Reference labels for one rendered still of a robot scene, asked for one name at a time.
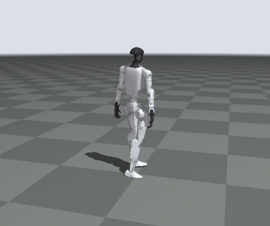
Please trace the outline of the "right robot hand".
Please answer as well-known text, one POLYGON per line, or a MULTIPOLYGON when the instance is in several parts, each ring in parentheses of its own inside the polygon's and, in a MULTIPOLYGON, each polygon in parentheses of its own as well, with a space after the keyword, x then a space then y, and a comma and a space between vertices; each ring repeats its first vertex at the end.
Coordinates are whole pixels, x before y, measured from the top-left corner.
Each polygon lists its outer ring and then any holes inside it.
POLYGON ((150 114, 149 114, 150 116, 151 116, 151 121, 149 122, 149 124, 150 124, 150 126, 148 126, 147 128, 150 128, 150 127, 152 127, 152 124, 153 124, 153 121, 154 121, 154 111, 151 109, 150 110, 150 114))

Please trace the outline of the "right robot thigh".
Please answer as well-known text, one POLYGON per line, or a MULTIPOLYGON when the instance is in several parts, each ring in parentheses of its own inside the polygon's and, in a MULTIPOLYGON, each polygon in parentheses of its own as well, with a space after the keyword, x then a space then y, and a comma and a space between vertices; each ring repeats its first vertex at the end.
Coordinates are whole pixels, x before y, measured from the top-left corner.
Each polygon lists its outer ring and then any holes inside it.
POLYGON ((137 140, 139 142, 139 146, 140 146, 143 143, 145 136, 146 136, 146 133, 147 133, 148 113, 147 113, 147 111, 143 110, 141 107, 137 107, 136 112, 135 112, 135 116, 137 119, 140 119, 140 120, 137 123, 138 138, 135 138, 133 140, 137 140))

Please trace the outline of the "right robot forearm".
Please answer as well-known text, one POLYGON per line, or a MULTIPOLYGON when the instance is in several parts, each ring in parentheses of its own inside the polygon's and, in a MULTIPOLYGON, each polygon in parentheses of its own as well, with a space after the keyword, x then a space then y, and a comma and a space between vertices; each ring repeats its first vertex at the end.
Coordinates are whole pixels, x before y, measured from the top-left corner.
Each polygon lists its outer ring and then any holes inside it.
MULTIPOLYGON (((150 91, 150 97, 147 97, 147 100, 148 100, 148 108, 149 108, 149 113, 150 113, 150 110, 152 109, 154 111, 154 90, 152 89, 150 91)), ((154 111, 155 112, 155 111, 154 111)))

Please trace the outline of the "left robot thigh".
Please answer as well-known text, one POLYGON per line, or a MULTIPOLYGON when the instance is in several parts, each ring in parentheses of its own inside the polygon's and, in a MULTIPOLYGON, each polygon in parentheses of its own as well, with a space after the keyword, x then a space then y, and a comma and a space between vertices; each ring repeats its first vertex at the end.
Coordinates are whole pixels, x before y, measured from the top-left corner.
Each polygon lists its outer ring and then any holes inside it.
POLYGON ((127 139, 132 141, 133 139, 136 138, 137 135, 137 131, 138 131, 138 127, 137 127, 137 123, 138 123, 138 119, 136 118, 135 114, 132 114, 130 112, 127 111, 127 105, 122 107, 122 111, 127 115, 127 120, 129 123, 129 126, 131 128, 131 131, 128 132, 127 134, 127 139))

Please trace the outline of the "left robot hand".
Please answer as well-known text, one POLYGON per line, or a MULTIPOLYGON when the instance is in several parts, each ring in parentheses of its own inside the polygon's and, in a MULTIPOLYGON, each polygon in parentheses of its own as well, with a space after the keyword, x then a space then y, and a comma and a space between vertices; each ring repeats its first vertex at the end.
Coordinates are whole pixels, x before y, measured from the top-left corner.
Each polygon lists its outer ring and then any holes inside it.
POLYGON ((120 118, 118 112, 121 113, 119 110, 119 106, 120 105, 118 105, 118 102, 115 102, 115 118, 118 118, 118 119, 120 118))

